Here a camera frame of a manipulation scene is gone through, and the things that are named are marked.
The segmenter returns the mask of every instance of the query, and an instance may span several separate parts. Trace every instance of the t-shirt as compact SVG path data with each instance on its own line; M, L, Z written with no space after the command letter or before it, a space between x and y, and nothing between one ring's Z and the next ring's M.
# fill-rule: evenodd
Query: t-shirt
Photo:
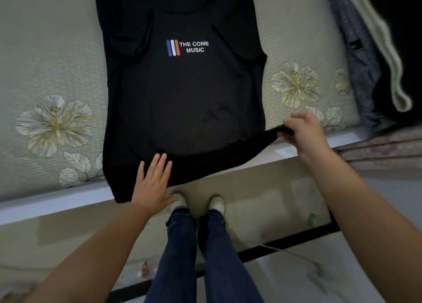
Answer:
M96 0L108 73L103 171L131 199L140 161L173 162L169 186L241 165L265 131L253 0Z

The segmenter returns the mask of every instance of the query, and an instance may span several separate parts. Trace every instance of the foot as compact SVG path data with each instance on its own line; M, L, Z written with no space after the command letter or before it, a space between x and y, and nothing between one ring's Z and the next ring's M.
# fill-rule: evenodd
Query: foot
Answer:
M178 198L178 201L171 203L168 206L170 208L170 211L173 212L175 209L180 208L180 207L187 208L186 200L180 192L174 192L171 194L171 196Z
M210 204L208 205L208 210L211 209L217 210L224 215L224 212L226 211L226 204L224 199L219 195L214 195L211 198Z

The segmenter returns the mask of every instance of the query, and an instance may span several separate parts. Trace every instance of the shirt logo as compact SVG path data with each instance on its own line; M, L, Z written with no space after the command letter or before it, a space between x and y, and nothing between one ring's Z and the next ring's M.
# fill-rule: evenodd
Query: shirt logo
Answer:
M168 56L180 56L180 52L202 53L208 46L208 41L202 42L179 42L177 39L166 40Z

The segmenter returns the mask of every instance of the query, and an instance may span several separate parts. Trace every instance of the person's right arm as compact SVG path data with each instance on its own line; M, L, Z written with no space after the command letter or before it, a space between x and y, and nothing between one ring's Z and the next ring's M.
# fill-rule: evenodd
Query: person's right arm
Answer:
M384 300L422 302L422 232L331 150L314 114L293 113L284 124L295 134L280 136L298 149L357 260Z

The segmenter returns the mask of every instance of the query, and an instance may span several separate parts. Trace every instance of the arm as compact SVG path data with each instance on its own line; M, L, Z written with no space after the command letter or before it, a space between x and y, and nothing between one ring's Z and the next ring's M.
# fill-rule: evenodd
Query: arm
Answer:
M104 302L149 219L176 201L165 198L171 162L155 155L146 177L141 162L132 201L110 223L73 251L26 303Z
M284 124L346 240L386 302L422 302L422 233L334 151L312 113Z

